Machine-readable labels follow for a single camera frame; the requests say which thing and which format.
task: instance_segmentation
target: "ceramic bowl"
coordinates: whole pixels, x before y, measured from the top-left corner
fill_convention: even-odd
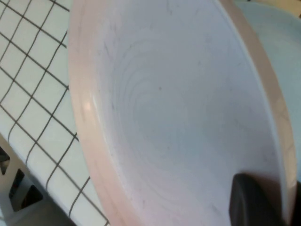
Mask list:
[[[240,172],[289,223],[296,159],[285,101],[232,1],[75,1],[70,20],[79,139],[113,226],[230,225]]]

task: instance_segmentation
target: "white tile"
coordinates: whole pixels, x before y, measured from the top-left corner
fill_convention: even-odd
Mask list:
[[[68,213],[79,190],[66,177],[63,171],[60,168],[57,168],[49,180],[48,192],[51,197],[56,200],[59,206]]]
[[[53,38],[49,37],[44,32],[39,32],[29,55],[46,68],[58,45],[59,44]]]
[[[86,186],[84,187],[83,193],[96,205],[96,207],[103,213],[104,209],[103,206],[101,205],[98,195],[96,193],[95,187],[92,183],[92,180],[90,179]]]
[[[8,94],[3,99],[2,106],[17,119],[25,106],[27,105],[30,97],[18,85],[13,83]]]
[[[30,0],[10,0],[9,6],[23,15]]]
[[[8,139],[9,131],[13,125],[14,125],[14,121],[0,107],[0,134],[4,137],[4,139],[6,140]]]
[[[68,29],[69,12],[54,5],[43,25],[43,29],[61,41]]]
[[[5,8],[5,5],[2,2],[0,2],[0,15],[2,14],[4,8]]]
[[[0,70],[0,101],[6,94],[13,80]]]
[[[27,167],[30,172],[38,179],[43,187],[46,187],[46,182],[55,168],[55,163],[35,145],[28,157]]]
[[[84,185],[89,177],[89,173],[83,152],[77,140],[74,140],[71,144],[66,155],[63,157],[60,166],[79,187]]]
[[[71,6],[73,4],[73,0],[56,0],[56,2],[61,6],[66,7],[67,9],[71,9]]]
[[[104,226],[107,223],[83,194],[81,194],[74,203],[70,217],[78,226]]]
[[[15,77],[25,58],[25,54],[18,50],[14,45],[10,44],[0,66],[11,76]]]
[[[25,162],[34,141],[18,125],[15,125],[11,131],[9,143],[21,161]]]
[[[6,47],[8,46],[8,41],[2,35],[0,35],[0,57],[2,57]]]
[[[59,47],[48,70],[65,85],[69,84],[67,49],[64,46]]]
[[[66,34],[64,40],[63,40],[63,44],[67,45],[68,44],[68,33]]]
[[[65,96],[55,111],[55,117],[61,121],[73,134],[76,133],[76,125],[69,91],[65,93]]]
[[[19,119],[19,123],[34,139],[37,139],[49,118],[50,114],[32,99]]]
[[[56,120],[51,119],[39,139],[39,144],[58,162],[71,141],[71,134]]]
[[[42,26],[52,5],[53,3],[48,0],[32,0],[25,13],[25,17],[37,26]]]
[[[27,20],[21,20],[21,23],[19,24],[18,29],[13,37],[13,42],[27,53],[29,48],[32,46],[38,31],[39,30]]]
[[[6,8],[0,20],[0,32],[10,39],[13,36],[20,19],[21,17],[17,13]]]
[[[16,77],[16,81],[30,94],[32,94],[44,72],[45,71],[40,66],[27,57],[18,76]]]
[[[65,87],[46,73],[33,96],[52,113],[62,98],[64,91]]]

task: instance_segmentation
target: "scratch mark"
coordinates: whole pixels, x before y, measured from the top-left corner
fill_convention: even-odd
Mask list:
[[[166,10],[170,15],[173,14],[173,11],[170,9],[170,6],[169,6],[169,0],[166,1]]]

